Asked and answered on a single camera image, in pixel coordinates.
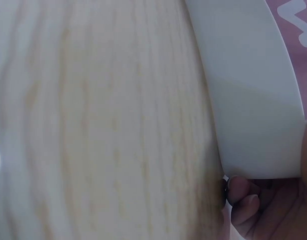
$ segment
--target hand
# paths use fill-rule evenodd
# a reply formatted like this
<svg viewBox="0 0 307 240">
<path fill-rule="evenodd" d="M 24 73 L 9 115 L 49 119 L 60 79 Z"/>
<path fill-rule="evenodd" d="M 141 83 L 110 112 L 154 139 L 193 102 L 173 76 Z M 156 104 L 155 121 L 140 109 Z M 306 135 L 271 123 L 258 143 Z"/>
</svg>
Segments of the hand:
<svg viewBox="0 0 307 240">
<path fill-rule="evenodd" d="M 231 223 L 247 240 L 307 240 L 307 131 L 301 178 L 228 182 Z"/>
</svg>

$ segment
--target pink fabric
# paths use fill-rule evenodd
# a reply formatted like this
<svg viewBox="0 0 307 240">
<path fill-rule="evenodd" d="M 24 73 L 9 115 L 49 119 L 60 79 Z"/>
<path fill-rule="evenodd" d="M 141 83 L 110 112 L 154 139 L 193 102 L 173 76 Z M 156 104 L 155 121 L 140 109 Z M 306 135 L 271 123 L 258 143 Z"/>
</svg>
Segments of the pink fabric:
<svg viewBox="0 0 307 240">
<path fill-rule="evenodd" d="M 307 119 L 307 0 L 266 0 L 266 2 L 287 47 Z"/>
</svg>

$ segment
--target fingernail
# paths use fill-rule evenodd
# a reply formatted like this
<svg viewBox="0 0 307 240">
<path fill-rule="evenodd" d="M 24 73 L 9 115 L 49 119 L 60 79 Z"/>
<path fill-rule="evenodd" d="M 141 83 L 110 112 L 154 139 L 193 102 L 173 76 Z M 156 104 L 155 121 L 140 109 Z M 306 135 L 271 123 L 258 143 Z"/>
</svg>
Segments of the fingernail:
<svg viewBox="0 0 307 240">
<path fill-rule="evenodd" d="M 248 206 L 252 203 L 252 201 L 255 199 L 255 198 L 258 198 L 258 195 L 257 194 L 253 194 L 253 195 L 249 195 L 247 196 L 244 200 L 241 201 L 241 205 L 242 206 Z"/>
<path fill-rule="evenodd" d="M 229 178 L 228 184 L 227 184 L 228 190 L 230 190 L 230 182 L 231 182 L 231 180 L 234 179 L 234 178 L 236 178 L 236 177 L 238 177 L 238 176 L 237 176 L 237 175 L 233 175 L 233 176 L 231 176 L 231 178 Z"/>
</svg>

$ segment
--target white curved edge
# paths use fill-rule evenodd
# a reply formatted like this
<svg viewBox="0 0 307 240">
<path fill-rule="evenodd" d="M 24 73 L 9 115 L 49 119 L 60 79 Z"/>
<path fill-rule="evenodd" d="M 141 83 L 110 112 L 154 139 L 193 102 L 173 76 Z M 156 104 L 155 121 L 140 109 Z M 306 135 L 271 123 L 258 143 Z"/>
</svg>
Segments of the white curved edge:
<svg viewBox="0 0 307 240">
<path fill-rule="evenodd" d="M 300 175 L 305 116 L 296 76 L 265 0 L 186 0 L 227 176 Z"/>
</svg>

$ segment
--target light wood grain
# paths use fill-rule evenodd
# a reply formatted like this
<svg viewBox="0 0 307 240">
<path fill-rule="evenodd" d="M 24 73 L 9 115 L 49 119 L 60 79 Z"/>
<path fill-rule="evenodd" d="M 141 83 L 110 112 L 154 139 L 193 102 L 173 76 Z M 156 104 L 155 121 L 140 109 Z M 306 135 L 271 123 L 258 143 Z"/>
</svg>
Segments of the light wood grain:
<svg viewBox="0 0 307 240">
<path fill-rule="evenodd" d="M 182 0 L 0 0 L 0 240 L 213 240 L 221 178 Z"/>
</svg>

